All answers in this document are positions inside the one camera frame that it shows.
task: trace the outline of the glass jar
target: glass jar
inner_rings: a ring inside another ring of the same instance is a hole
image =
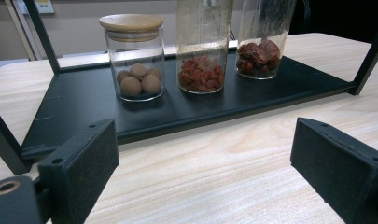
[[[276,77],[296,0],[244,0],[235,70],[244,77]]]
[[[124,14],[100,19],[105,28],[116,95],[148,101],[164,92],[163,18]]]
[[[176,0],[176,72],[183,91],[224,86],[232,0]]]

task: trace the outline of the light wood surface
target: light wood surface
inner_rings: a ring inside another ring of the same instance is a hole
[[[353,80],[369,48],[331,35],[292,35],[285,55]],[[107,60],[86,57],[60,63]],[[47,61],[0,68],[0,114],[20,143],[51,78]],[[359,96],[341,94],[120,146],[120,166],[86,223],[343,223],[290,166],[297,117],[326,122],[378,150],[378,64]],[[28,175],[36,177],[36,168]],[[9,176],[0,159],[0,180]]]

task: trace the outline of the black shelf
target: black shelf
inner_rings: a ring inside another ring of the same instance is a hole
[[[355,87],[352,82],[296,62],[281,61],[277,77],[255,80],[234,71],[228,55],[225,86],[210,94],[180,90],[175,59],[166,60],[166,92],[143,103],[120,100],[109,67],[61,73],[51,81],[22,144],[24,159],[49,154],[78,130],[101,119],[116,121],[119,144],[179,132],[228,119],[294,105]]]

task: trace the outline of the clear glass jar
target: clear glass jar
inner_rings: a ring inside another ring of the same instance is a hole
[[[163,18],[124,14],[100,19],[105,28],[116,95],[148,101],[164,92]]]
[[[244,77],[276,77],[296,0],[244,0],[235,70]]]
[[[224,86],[232,0],[176,0],[177,84],[210,93]]]

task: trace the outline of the wooden lid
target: wooden lid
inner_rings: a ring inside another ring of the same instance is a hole
[[[102,17],[99,23],[110,31],[144,32],[162,27],[163,18],[154,15],[121,14]]]

